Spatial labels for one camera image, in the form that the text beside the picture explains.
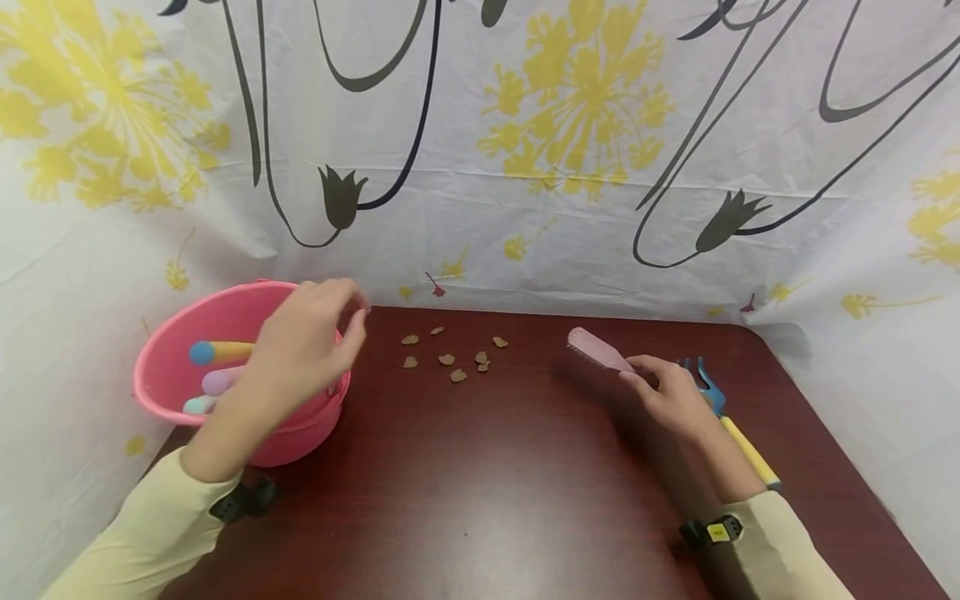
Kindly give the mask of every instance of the sleeve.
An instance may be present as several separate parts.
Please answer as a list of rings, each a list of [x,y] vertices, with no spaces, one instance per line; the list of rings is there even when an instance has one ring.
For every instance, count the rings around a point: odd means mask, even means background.
[[[210,507],[239,483],[206,484],[161,459],[133,489],[110,526],[46,591],[42,600],[143,600],[213,550],[222,521]]]
[[[743,526],[733,550],[757,598],[852,600],[777,492],[764,492],[725,509]]]

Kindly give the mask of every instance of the table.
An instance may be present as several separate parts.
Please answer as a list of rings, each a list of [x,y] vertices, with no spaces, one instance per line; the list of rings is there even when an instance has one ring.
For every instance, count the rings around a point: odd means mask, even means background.
[[[379,306],[336,430],[270,469],[271,511],[229,526],[163,597],[745,597],[729,548],[671,550],[683,519],[717,510],[683,450],[636,404],[556,371],[576,325],[628,354],[705,356],[728,414],[854,596],[946,598],[749,330]],[[402,346],[410,334],[420,342]],[[473,364],[481,349],[486,373]],[[437,361],[445,353],[454,367]],[[408,355],[415,369],[401,368]],[[456,367],[468,379],[455,385]]]

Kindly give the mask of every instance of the yellow label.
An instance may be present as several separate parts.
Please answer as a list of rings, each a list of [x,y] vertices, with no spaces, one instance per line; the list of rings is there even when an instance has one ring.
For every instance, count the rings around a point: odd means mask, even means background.
[[[727,528],[724,527],[722,523],[711,523],[707,526],[707,533],[714,543],[730,541],[730,534],[727,533]]]

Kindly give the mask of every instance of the toy fork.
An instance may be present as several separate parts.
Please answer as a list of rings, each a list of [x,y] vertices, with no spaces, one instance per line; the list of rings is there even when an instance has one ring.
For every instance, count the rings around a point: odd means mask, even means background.
[[[689,358],[685,358],[682,364],[684,369],[690,371]],[[701,388],[700,384],[697,384],[697,389],[700,390],[700,394],[704,397],[704,400],[706,400],[710,405],[710,408],[713,409],[713,414],[720,419],[720,423],[724,426],[724,429],[727,430],[727,433],[729,433],[730,436],[736,441],[737,445],[740,446],[740,450],[743,451],[744,455],[747,457],[747,460],[750,461],[750,464],[753,466],[756,474],[759,475],[761,480],[763,480],[763,483],[767,486],[767,489],[779,490],[780,478],[776,473],[774,473],[774,470],[770,468],[770,465],[763,460],[763,457],[760,456],[760,453],[756,451],[754,445],[750,443],[750,440],[748,440],[745,435],[743,435],[733,420],[724,415],[723,408],[727,403],[727,397],[724,396],[724,393],[720,391],[720,388],[713,383],[713,380],[710,379],[710,376],[707,374],[707,370],[704,368],[703,356],[697,358],[697,373],[700,375],[700,379],[707,385],[706,388]]]

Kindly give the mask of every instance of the plastic bucket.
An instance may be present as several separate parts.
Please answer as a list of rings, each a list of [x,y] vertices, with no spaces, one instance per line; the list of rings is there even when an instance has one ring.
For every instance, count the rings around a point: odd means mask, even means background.
[[[207,296],[182,309],[161,325],[140,350],[133,367],[133,395],[137,401],[148,412],[177,425],[204,424],[206,415],[183,413],[183,403],[203,393],[201,381],[205,374],[240,363],[198,367],[190,362],[190,346],[199,340],[256,340],[263,322],[295,289],[294,283],[261,279]],[[339,342],[339,331],[336,336]],[[307,401],[264,441],[253,454],[251,464],[278,467],[314,450],[340,419],[349,383],[350,372],[346,372],[335,387]]]

